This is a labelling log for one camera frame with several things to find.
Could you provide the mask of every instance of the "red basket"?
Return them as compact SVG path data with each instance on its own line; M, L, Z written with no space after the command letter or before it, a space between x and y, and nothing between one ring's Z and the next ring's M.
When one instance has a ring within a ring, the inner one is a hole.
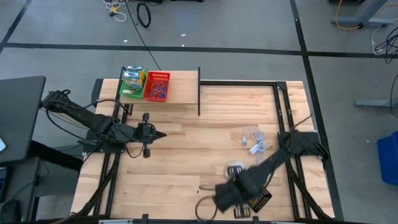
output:
M144 92L148 101L166 102L169 91L170 73L149 72Z

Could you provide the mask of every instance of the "wooden tabletop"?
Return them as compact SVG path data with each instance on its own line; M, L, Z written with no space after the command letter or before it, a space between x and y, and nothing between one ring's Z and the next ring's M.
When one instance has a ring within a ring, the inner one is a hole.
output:
M107 91L111 81L104 80ZM310 114L302 82L287 82L290 105L295 123ZM283 104L282 92L279 93ZM111 115L114 103L98 105L96 112ZM247 135L248 144L241 144L243 131L249 125L258 125L266 134L266 155L278 150L279 125L275 112L274 95L268 86L201 86L201 116L196 105L134 105L133 115L127 123L136 126L144 112L150 113L150 122L159 131L167 133L150 145L151 157L131 159L122 154L112 218L196 219L195 205L200 198L213 192L199 190L199 185L213 186L226 182L225 167L241 161L245 167L257 163L257 156L249 149L255 140ZM311 119L301 124L301 131L313 131ZM142 144L128 144L131 154L139 153ZM72 211L79 211L98 186L103 154L92 155L83 165ZM302 157L307 189L328 215L334 217L330 195L321 160L315 156ZM274 175L268 190L273 198L252 216L260 220L294 219L290 202L289 186L284 165ZM301 194L297 191L300 214L304 217ZM106 205L107 190L101 211ZM210 218L215 205L205 200L198 213ZM233 211L218 211L217 220L233 220Z
M169 91L167 93L167 104L197 104L198 103L198 71L161 71L170 73ZM106 86L99 94L99 99L114 99L118 89L119 79L105 79ZM154 104L159 102L143 99L120 97L120 102L126 104Z

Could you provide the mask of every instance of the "green basket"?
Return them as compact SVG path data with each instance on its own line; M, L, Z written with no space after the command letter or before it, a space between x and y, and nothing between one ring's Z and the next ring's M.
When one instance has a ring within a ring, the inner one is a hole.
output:
M127 94L127 93L123 93L123 90L128 90L128 84L124 82L123 79L123 83L122 83L122 87L120 88L120 95L121 96L125 96L127 98L135 98L135 99L142 99L142 97L144 96L144 90L145 90L145 85L147 83L147 77L148 77L148 70L144 70L144 74L145 74L145 80L144 80L144 87L142 88L142 91L138 91L135 92L135 94Z

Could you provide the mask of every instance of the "blue box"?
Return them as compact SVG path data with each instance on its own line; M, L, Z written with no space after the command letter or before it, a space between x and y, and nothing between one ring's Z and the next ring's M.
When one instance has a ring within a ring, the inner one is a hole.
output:
M381 178L385 183L398 185L398 131L377 141Z

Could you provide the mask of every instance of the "charging cable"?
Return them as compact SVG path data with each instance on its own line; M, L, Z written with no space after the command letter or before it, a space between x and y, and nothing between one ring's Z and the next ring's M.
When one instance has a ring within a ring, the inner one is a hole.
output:
M246 132L250 131L250 135L253 139L257 140L258 143L256 145L254 145L251 149L250 149L250 153L252 155L254 155L255 153L257 153L257 163L260 163L261 161L261 155L266 153L266 143L264 142L264 138L266 137L266 135L264 134L264 132L262 130L259 129L258 126L255 125L250 125L249 127L247 127L244 131L243 131L243 138L242 138L242 144L244 146L246 146L247 141L246 141Z
M124 22L124 21L126 21L127 16L125 15L125 13L118 12L118 9L120 8L120 5L121 5L121 4L125 4L125 3L121 3L121 2L115 1L115 0L111 1L111 3L107 3L107 2L105 2L105 0L103 0L103 2L105 3L105 7L106 7L107 9L109 9L109 15L110 15L111 17L113 17L114 19L116 19L116 20L119 21L119 22ZM118 19L118 18L116 17L116 15L122 15L122 16L124 17L124 19Z

